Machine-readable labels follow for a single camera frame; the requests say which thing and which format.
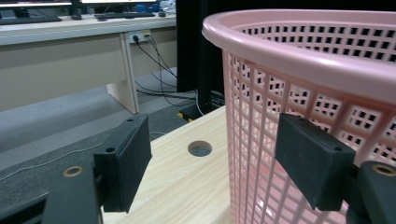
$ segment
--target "monitor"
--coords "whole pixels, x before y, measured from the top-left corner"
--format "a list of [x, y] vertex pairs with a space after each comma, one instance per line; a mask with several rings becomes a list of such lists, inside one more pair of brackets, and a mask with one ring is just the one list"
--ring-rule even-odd
[[95, 13], [130, 11], [136, 4], [155, 4], [157, 0], [76, 0], [79, 5], [94, 7]]
[[0, 0], [0, 19], [3, 17], [28, 18], [37, 13], [31, 13], [29, 9], [42, 9], [54, 7], [70, 7], [70, 0]]

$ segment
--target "plastic basket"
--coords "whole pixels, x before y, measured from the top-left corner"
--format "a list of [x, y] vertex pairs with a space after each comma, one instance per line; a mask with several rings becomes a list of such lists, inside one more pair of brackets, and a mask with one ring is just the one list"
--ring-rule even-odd
[[346, 222], [347, 204], [312, 210], [274, 159], [280, 112], [356, 149], [357, 165], [396, 164], [395, 23], [391, 12], [323, 10], [205, 19], [223, 49], [233, 223]]

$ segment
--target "cable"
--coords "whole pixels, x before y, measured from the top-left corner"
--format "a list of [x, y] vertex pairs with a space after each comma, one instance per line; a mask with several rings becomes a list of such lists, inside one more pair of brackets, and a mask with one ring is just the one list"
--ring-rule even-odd
[[166, 86], [170, 86], [170, 87], [175, 87], [174, 85], [168, 84], [164, 81], [161, 81], [163, 84], [165, 84]]
[[196, 91], [197, 91], [197, 95], [196, 95], [195, 103], [197, 104], [198, 111], [201, 113], [202, 116], [204, 116], [205, 114], [202, 112], [202, 110], [201, 110], [201, 108], [199, 107], [199, 104], [198, 104], [198, 90], [196, 90]]
[[150, 57], [150, 59], [151, 59], [152, 61], [154, 61], [156, 64], [159, 64], [161, 68], [163, 68], [165, 71], [167, 71], [167, 72], [170, 73], [172, 76], [174, 76], [174, 77], [177, 78], [177, 76], [176, 76], [170, 69], [168, 70], [166, 67], [162, 66], [160, 63], [157, 62], [157, 60], [155, 60], [153, 57], [151, 57], [151, 55], [149, 55], [145, 50], [143, 50], [142, 47], [140, 47], [140, 45], [138, 44], [138, 42], [136, 42], [136, 45], [137, 45], [145, 54], [147, 54], [147, 55]]
[[[152, 38], [151, 35], [147, 35], [147, 38], [148, 38], [149, 42], [151, 43], [151, 45], [154, 46], [154, 48], [158, 52], [157, 43], [155, 42], [154, 38]], [[170, 70], [168, 64], [166, 64], [165, 60], [163, 59], [163, 56], [161, 56], [161, 54], [159, 54], [159, 55], [160, 55], [161, 61], [163, 61], [163, 64], [165, 65], [165, 67], [167, 67]]]
[[77, 152], [87, 151], [87, 150], [90, 150], [90, 149], [99, 147], [99, 146], [101, 146], [102, 144], [103, 144], [103, 143], [98, 144], [98, 145], [93, 146], [93, 147], [88, 147], [88, 148], [84, 148], [84, 149], [81, 149], [81, 150], [71, 151], [71, 152], [68, 152], [68, 153], [62, 155], [61, 157], [58, 157], [58, 158], [56, 158], [56, 159], [54, 159], [54, 160], [52, 160], [52, 161], [47, 161], [47, 162], [44, 162], [44, 163], [39, 164], [39, 165], [34, 165], [34, 166], [28, 166], [28, 167], [21, 168], [21, 169], [17, 170], [16, 172], [13, 172], [13, 173], [11, 173], [11, 174], [9, 174], [9, 175], [6, 175], [6, 176], [3, 177], [3, 178], [0, 178], [0, 181], [3, 181], [3, 180], [5, 180], [5, 179], [8, 179], [8, 178], [14, 176], [15, 174], [17, 174], [17, 173], [19, 173], [19, 172], [22, 172], [22, 171], [25, 171], [25, 170], [31, 170], [31, 169], [34, 169], [34, 168], [38, 168], [38, 167], [41, 167], [41, 166], [48, 165], [48, 164], [50, 164], [50, 163], [53, 163], [53, 162], [55, 162], [55, 161], [60, 160], [61, 158], [66, 157], [66, 156], [68, 156], [68, 155], [71, 155], [71, 154], [74, 154], [74, 153], [77, 153]]
[[169, 104], [169, 105], [173, 105], [173, 106], [183, 106], [183, 105], [189, 105], [189, 104], [191, 104], [191, 103], [186, 103], [186, 104], [183, 104], [183, 105], [176, 105], [176, 104], [173, 104], [172, 102], [170, 102], [169, 100], [168, 100], [168, 98], [167, 98], [167, 96], [168, 95], [166, 95], [165, 94], [165, 91], [163, 90], [163, 72], [162, 72], [162, 68], [165, 70], [165, 71], [167, 71], [167, 72], [169, 72], [172, 76], [174, 76], [175, 78], [177, 78], [177, 76], [172, 72], [172, 70], [167, 66], [167, 67], [164, 67], [162, 64], [161, 64], [161, 54], [160, 54], [160, 52], [158, 51], [158, 48], [157, 48], [157, 45], [155, 44], [155, 42], [153, 42], [153, 41], [150, 41], [150, 43], [151, 43], [151, 45], [154, 47], [154, 49], [155, 49], [155, 51], [156, 51], [156, 53], [157, 53], [157, 60], [155, 60], [153, 57], [151, 57], [151, 55], [149, 55], [145, 50], [143, 50], [142, 49], [142, 47], [140, 46], [140, 44], [139, 44], [139, 39], [138, 39], [138, 37], [135, 35], [135, 36], [133, 36], [133, 39], [134, 39], [134, 42], [136, 43], [136, 45], [146, 54], [146, 55], [148, 55], [149, 57], [150, 57], [150, 59], [151, 60], [153, 60], [156, 64], [158, 64], [159, 65], [159, 72], [160, 72], [160, 85], [161, 85], [161, 92], [163, 93], [163, 98], [166, 100], [166, 102]]
[[143, 87], [143, 86], [140, 85], [137, 81], [135, 81], [134, 83], [136, 83], [136, 85], [138, 85], [140, 88], [142, 88], [143, 90], [146, 90], [146, 91], [153, 91], [153, 92], [176, 92], [176, 91], [154, 91], [154, 90], [150, 90], [150, 89], [147, 89], [147, 88]]
[[[142, 47], [139, 45], [139, 41], [138, 41], [138, 37], [136, 37], [136, 39], [134, 38], [134, 42], [136, 43], [136, 45], [147, 55], [150, 57], [150, 59], [152, 61], [154, 61], [156, 64], [160, 64], [157, 62], [157, 60], [155, 60], [153, 57], [151, 57], [151, 55], [149, 55], [144, 49], [142, 49]], [[164, 67], [162, 65], [160, 65], [161, 68], [163, 68], [165, 71], [167, 71], [168, 73], [170, 73], [173, 77], [175, 77], [177, 80], [180, 81], [181, 84], [183, 84], [184, 86], [188, 87], [189, 89], [194, 89], [193, 87], [191, 87], [188, 83], [184, 82], [182, 79], [178, 78], [169, 67]]]

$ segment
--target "power socket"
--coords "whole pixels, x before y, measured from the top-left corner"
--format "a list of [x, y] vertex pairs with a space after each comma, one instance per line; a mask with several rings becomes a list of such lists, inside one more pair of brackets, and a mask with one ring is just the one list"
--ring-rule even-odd
[[134, 43], [134, 36], [137, 36], [139, 43], [149, 41], [149, 38], [146, 35], [150, 35], [150, 30], [141, 30], [141, 31], [131, 31], [129, 32], [129, 43]]

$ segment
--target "wooden board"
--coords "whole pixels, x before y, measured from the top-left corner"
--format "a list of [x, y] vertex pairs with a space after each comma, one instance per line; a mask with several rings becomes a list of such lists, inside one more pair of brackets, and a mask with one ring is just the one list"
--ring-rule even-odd
[[[153, 141], [130, 213], [104, 213], [104, 222], [231, 223], [226, 135], [223, 107]], [[192, 156], [194, 141], [206, 141], [212, 152]]]

